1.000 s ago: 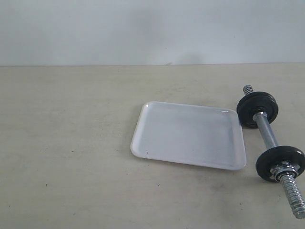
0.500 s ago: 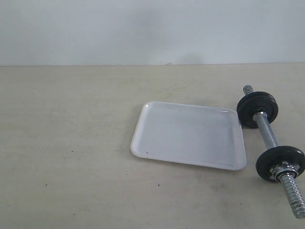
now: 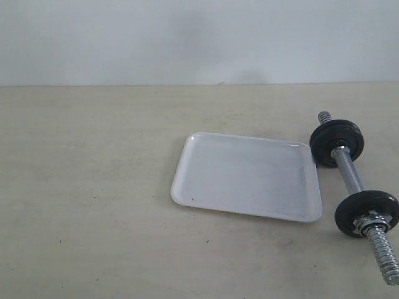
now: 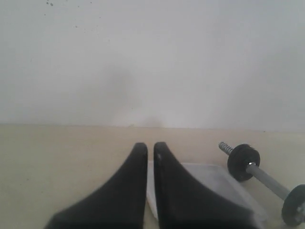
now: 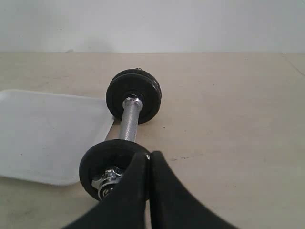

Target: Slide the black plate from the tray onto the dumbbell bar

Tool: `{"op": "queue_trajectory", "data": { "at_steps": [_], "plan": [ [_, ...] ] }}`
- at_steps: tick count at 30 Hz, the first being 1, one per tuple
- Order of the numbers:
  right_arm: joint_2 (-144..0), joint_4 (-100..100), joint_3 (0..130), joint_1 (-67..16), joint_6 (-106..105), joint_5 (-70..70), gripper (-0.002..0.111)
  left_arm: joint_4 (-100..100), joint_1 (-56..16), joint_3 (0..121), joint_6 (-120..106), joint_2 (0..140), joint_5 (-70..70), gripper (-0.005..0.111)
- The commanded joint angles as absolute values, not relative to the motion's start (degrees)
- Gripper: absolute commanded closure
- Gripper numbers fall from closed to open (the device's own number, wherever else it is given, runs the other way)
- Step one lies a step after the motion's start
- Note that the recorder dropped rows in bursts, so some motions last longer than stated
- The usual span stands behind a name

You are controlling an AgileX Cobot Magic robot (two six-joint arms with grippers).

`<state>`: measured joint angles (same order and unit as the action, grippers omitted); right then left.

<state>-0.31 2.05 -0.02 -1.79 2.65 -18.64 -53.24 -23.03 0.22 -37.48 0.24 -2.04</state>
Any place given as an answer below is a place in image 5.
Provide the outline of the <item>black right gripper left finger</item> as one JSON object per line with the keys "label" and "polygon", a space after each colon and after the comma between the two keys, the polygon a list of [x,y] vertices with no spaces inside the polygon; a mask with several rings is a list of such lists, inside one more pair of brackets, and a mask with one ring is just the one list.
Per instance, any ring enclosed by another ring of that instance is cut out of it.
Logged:
{"label": "black right gripper left finger", "polygon": [[147,157],[136,153],[106,198],[66,229],[144,229]]}

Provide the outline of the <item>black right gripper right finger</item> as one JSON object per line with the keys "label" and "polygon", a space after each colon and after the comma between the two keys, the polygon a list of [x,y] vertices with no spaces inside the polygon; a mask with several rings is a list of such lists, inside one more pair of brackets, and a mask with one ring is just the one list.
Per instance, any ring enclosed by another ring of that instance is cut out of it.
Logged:
{"label": "black right gripper right finger", "polygon": [[162,152],[150,154],[150,213],[153,229],[234,229],[200,203],[179,181]]}

